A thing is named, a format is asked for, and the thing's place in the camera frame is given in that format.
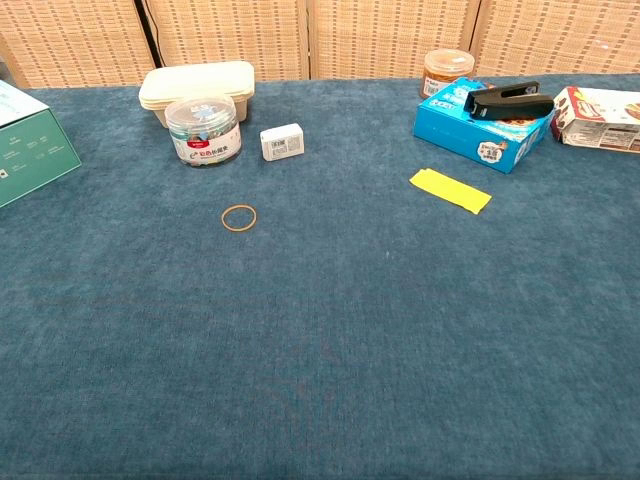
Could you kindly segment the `blue fabric tablecloth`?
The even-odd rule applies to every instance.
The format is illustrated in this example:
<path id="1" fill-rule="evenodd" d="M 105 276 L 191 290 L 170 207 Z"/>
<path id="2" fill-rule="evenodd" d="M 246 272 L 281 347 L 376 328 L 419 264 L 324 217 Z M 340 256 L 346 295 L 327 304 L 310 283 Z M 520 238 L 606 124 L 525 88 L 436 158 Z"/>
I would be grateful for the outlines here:
<path id="1" fill-rule="evenodd" d="M 640 155 L 505 175 L 414 137 L 413 79 L 300 81 L 198 169 L 134 87 L 36 97 L 82 164 L 0 208 L 0 480 L 640 480 Z"/>

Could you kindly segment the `tan rubber band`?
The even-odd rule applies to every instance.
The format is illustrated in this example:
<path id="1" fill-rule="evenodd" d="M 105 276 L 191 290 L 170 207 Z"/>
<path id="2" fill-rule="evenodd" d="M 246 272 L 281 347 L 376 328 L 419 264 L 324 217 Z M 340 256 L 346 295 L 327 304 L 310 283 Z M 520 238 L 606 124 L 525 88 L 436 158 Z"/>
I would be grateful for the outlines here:
<path id="1" fill-rule="evenodd" d="M 226 220 L 227 216 L 230 215 L 231 213 L 237 211 L 237 210 L 246 210 L 246 211 L 251 213 L 251 220 L 246 225 L 241 226 L 241 227 L 233 227 L 233 226 L 231 226 L 231 225 L 229 225 L 227 223 L 227 220 Z M 231 205 L 228 208 L 226 208 L 222 212 L 222 214 L 220 216 L 220 220 L 221 220 L 222 226 L 227 231 L 232 232 L 232 233 L 244 233 L 244 232 L 247 232 L 247 231 L 251 230 L 255 226 L 255 224 L 257 222 L 257 218 L 258 218 L 258 215 L 257 215 L 256 209 L 253 206 L 248 205 L 248 204 L 234 204 L 234 205 Z"/>

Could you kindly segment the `small white labelled box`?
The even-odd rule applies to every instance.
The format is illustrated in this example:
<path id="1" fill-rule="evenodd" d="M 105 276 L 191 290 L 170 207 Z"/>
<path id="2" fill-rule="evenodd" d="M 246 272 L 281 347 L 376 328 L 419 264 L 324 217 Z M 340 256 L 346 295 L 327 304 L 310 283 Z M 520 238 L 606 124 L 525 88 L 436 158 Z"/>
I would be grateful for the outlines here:
<path id="1" fill-rule="evenodd" d="M 298 123 L 263 130 L 260 141 L 262 156 L 267 162 L 304 153 L 304 134 Z"/>

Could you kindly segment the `clear jar of coloured clips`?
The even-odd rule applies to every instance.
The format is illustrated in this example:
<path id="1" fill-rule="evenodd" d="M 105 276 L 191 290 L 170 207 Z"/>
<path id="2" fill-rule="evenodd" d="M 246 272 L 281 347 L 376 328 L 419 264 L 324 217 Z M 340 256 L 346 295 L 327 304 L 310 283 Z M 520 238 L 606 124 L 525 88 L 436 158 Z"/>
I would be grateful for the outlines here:
<path id="1" fill-rule="evenodd" d="M 229 95 L 173 102 L 165 109 L 165 119 L 177 155 L 186 165 L 221 165 L 241 151 L 240 123 Z"/>

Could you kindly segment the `blue printed cardboard box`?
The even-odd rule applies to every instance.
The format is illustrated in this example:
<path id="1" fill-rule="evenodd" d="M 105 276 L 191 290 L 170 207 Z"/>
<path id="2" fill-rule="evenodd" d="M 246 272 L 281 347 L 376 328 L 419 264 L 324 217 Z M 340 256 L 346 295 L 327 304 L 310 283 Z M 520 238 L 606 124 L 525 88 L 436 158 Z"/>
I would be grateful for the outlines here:
<path id="1" fill-rule="evenodd" d="M 531 120 L 487 121 L 464 111 L 470 91 L 488 85 L 462 77 L 417 108 L 413 134 L 468 159 L 510 173 L 545 136 L 554 110 Z"/>

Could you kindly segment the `cream lidded food container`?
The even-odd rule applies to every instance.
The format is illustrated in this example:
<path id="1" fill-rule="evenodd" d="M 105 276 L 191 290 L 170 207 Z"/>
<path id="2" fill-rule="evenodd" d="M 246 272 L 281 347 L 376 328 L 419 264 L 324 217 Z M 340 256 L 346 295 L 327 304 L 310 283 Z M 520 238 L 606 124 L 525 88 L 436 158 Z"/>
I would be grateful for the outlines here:
<path id="1" fill-rule="evenodd" d="M 223 93 L 248 98 L 254 94 L 255 71 L 246 61 L 163 67 L 149 72 L 139 90 L 147 110 L 182 98 Z"/>

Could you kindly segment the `orange jar of rubber bands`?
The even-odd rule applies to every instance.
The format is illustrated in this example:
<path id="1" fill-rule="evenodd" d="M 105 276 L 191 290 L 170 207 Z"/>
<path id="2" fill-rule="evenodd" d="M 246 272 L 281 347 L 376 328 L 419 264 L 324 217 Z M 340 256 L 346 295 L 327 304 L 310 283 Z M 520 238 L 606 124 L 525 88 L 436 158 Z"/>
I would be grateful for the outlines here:
<path id="1" fill-rule="evenodd" d="M 460 77 L 469 77 L 475 67 L 472 54 L 458 49 L 440 48 L 424 57 L 421 97 L 426 99 Z"/>

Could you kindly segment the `black stapler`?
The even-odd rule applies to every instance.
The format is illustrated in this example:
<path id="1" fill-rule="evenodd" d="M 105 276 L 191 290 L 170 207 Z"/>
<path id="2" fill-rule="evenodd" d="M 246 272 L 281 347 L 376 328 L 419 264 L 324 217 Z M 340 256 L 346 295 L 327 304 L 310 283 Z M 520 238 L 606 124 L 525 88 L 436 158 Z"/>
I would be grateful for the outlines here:
<path id="1" fill-rule="evenodd" d="M 464 111 L 473 119 L 487 121 L 531 120 L 549 115 L 554 99 L 539 92 L 540 84 L 529 81 L 503 87 L 470 91 Z"/>

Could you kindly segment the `white red snack box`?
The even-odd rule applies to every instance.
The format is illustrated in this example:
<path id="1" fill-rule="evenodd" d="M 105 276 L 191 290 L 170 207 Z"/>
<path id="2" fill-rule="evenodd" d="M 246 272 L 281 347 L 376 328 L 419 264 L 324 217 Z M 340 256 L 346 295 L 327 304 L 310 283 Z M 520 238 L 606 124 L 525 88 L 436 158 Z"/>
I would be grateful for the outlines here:
<path id="1" fill-rule="evenodd" d="M 554 104 L 558 142 L 640 154 L 640 92 L 568 86 Z"/>

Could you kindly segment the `green cardboard box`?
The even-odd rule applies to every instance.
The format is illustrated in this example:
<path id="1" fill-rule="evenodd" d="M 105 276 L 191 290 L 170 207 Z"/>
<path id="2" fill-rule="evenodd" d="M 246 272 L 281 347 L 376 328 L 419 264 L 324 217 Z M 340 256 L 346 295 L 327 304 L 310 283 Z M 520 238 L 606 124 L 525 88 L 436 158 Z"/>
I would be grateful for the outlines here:
<path id="1" fill-rule="evenodd" d="M 80 166 L 50 107 L 0 80 L 0 208 Z"/>

